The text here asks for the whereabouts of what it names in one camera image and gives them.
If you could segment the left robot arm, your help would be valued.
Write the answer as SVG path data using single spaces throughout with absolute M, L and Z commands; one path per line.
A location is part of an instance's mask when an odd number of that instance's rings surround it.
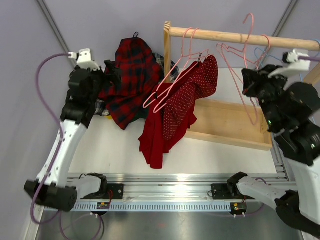
M 121 70 L 115 62 L 105 60 L 106 71 L 77 65 L 69 75 L 65 105 L 58 123 L 58 134 L 49 157 L 35 180 L 27 180 L 25 192 L 35 205 L 69 212 L 77 200 L 111 196 L 106 176 L 88 173 L 73 184 L 67 183 L 69 169 L 77 147 L 96 112 L 99 93 L 121 84 Z

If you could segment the green plaid skirt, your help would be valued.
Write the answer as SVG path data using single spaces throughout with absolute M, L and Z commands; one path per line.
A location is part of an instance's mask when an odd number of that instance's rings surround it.
M 139 119 L 146 119 L 149 115 L 149 109 L 148 108 L 142 108 L 138 111 L 138 113 L 133 117 L 131 120 L 131 123 L 139 120 Z

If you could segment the red polka dot skirt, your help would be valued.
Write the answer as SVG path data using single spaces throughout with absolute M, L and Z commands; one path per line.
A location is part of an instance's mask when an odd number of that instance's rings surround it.
M 196 100 L 216 93 L 218 70 L 215 56 L 209 55 L 203 62 L 194 62 L 181 73 L 173 87 L 174 93 L 164 107 L 162 136 L 165 141 L 174 137 L 187 112 L 195 107 Z

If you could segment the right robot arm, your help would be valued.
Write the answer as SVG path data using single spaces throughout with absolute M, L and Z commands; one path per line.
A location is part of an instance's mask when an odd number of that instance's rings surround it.
M 258 99 L 268 131 L 291 166 L 297 190 L 280 190 L 238 172 L 227 181 L 232 198 L 251 197 L 276 211 L 289 227 L 320 236 L 320 128 L 310 117 L 320 108 L 313 85 L 287 85 L 289 69 L 244 68 L 243 94 Z

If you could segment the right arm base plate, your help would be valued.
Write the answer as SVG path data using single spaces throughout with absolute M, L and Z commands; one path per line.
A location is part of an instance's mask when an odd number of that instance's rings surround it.
M 207 195 L 213 200 L 235 200 L 237 197 L 228 189 L 226 183 L 213 183 Z

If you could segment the navy white plaid skirt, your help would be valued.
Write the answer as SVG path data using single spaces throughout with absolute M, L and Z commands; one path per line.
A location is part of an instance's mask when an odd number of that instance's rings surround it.
M 165 74 L 165 58 L 156 52 L 153 52 L 152 54 L 153 54 L 153 58 L 155 59 L 157 64 L 162 68 L 162 75 L 164 76 L 164 74 Z M 175 64 L 176 63 L 173 61 L 171 61 L 171 63 L 170 63 L 170 66 L 173 68 L 172 72 L 170 73 L 170 77 L 169 77 L 170 83 L 173 83 L 180 73 L 179 67 L 178 66 L 174 67 Z M 104 100 L 98 99 L 95 102 L 95 113 L 94 114 L 101 116 L 101 117 L 106 117 L 106 116 L 111 115 L 110 111 L 106 107 L 106 102 Z

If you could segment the red black plaid skirt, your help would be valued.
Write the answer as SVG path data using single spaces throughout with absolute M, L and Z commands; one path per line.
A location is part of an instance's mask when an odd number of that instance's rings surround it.
M 114 122 L 125 130 L 162 80 L 163 70 L 152 49 L 139 37 L 121 40 L 115 66 L 121 69 L 121 85 L 103 89 L 98 98 L 105 102 Z

